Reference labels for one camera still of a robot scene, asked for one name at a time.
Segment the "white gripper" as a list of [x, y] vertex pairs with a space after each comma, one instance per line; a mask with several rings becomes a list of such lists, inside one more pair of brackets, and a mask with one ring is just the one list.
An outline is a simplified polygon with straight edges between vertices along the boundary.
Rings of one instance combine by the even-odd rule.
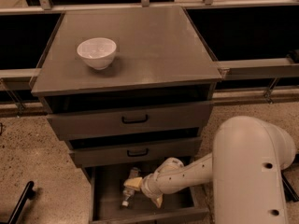
[[124, 186], [128, 189], [142, 190], [142, 192], [160, 208], [163, 203], [162, 192], [159, 190], [158, 185], [153, 177], [153, 174], [142, 177], [129, 178], [124, 182]]

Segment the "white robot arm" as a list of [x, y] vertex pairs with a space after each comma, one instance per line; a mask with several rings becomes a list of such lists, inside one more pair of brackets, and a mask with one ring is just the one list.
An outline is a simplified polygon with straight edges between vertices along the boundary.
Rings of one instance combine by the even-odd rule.
[[237, 116], [219, 127], [205, 157], [188, 165], [169, 158], [124, 186], [161, 206], [165, 194], [212, 182], [216, 224], [289, 224], [281, 172], [295, 154], [296, 145], [282, 128]]

